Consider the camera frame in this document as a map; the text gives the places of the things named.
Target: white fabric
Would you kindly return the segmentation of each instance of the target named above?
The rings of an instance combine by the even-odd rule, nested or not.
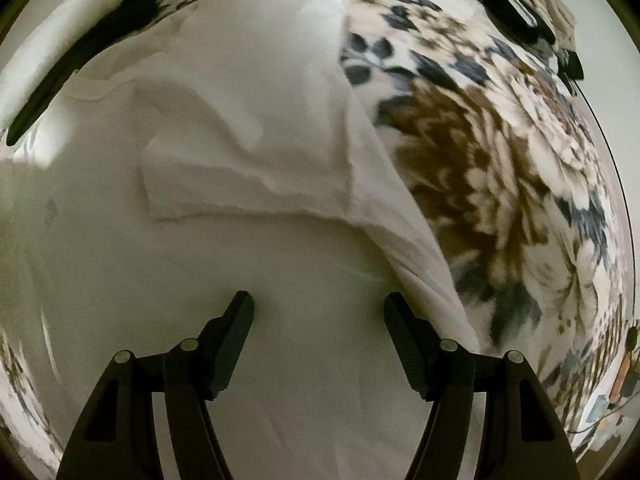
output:
[[[60,57],[122,0],[65,0],[0,73],[0,129],[8,128]]]
[[[428,405],[386,293],[478,342],[338,66],[343,17],[343,0],[200,0],[100,54],[4,147],[0,325],[63,440],[116,350],[165,351],[245,289],[254,326],[211,405],[236,478],[407,472]]]

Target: metal screw head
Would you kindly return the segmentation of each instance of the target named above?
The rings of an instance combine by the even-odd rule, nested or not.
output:
[[[193,352],[198,347],[198,340],[190,337],[180,343],[180,348],[185,352]]]
[[[515,350],[511,350],[511,352],[507,354],[507,357],[509,361],[518,365],[524,361],[524,356],[520,352],[517,352]]]
[[[113,360],[118,364],[126,363],[129,359],[131,359],[131,352],[129,352],[129,350],[120,350],[113,356]]]
[[[440,342],[440,348],[445,352],[455,352],[458,349],[458,343],[453,341],[453,339],[443,339]]]

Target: floral blanket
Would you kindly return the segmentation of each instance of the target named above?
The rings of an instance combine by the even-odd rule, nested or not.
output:
[[[475,0],[349,1],[340,63],[440,243],[482,351],[523,351],[575,429],[626,328],[626,268],[571,94]],[[53,474],[61,446],[2,348],[10,397],[38,435],[12,439]]]

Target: white cloth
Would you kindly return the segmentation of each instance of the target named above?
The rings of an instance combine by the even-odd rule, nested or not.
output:
[[[343,17],[343,0],[200,0],[97,56],[4,147],[0,324],[28,342],[63,440],[115,351],[165,351],[246,289],[254,326],[210,407],[234,475],[407,472],[428,405],[386,333],[386,293],[478,342],[338,66]]]
[[[62,55],[122,0],[65,0],[18,48],[0,73],[0,129],[8,128]]]

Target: white sheet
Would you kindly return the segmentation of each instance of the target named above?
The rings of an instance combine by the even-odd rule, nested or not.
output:
[[[0,129],[8,128],[60,57],[122,0],[65,0],[24,40],[0,73]]]

